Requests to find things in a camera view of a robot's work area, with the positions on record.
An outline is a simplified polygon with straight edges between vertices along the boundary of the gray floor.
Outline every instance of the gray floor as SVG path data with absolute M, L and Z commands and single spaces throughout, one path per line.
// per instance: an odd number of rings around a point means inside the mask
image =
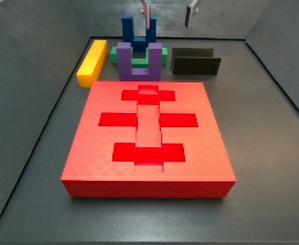
M 238 183 L 225 199 L 73 199 L 61 183 L 88 90 L 71 79 L 0 220 L 0 243 L 35 241 L 299 242 L 299 115 L 243 41 L 163 40 L 215 48 L 203 80 Z M 108 62 L 102 79 L 118 80 Z

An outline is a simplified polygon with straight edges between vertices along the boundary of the dark gray block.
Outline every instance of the dark gray block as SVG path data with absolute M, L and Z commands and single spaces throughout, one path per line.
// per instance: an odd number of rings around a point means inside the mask
M 171 69 L 175 75 L 217 75 L 222 59 L 214 49 L 172 48 Z
M 299 109 L 299 0 L 275 0 L 247 43 Z
M 87 40 L 68 0 L 0 3 L 0 214 Z
M 135 35 L 146 35 L 142 4 L 135 0 L 71 0 L 91 36 L 122 36 L 122 16 L 135 16 Z M 159 37 L 246 39 L 271 0 L 202 1 L 191 27 L 186 28 L 187 6 L 193 0 L 147 0 L 158 15 Z

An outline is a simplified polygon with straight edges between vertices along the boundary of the red board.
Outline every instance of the red board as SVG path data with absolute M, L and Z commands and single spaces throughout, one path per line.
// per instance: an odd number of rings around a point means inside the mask
M 235 176 L 203 84 L 95 82 L 61 181 L 73 197 L 225 197 Z

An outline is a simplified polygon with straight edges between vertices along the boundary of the yellow rectangular block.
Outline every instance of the yellow rectangular block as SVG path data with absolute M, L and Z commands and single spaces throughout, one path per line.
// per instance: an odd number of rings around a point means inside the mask
M 91 88 L 94 81 L 99 79 L 107 53 L 107 41 L 95 40 L 76 72 L 76 78 L 80 87 Z

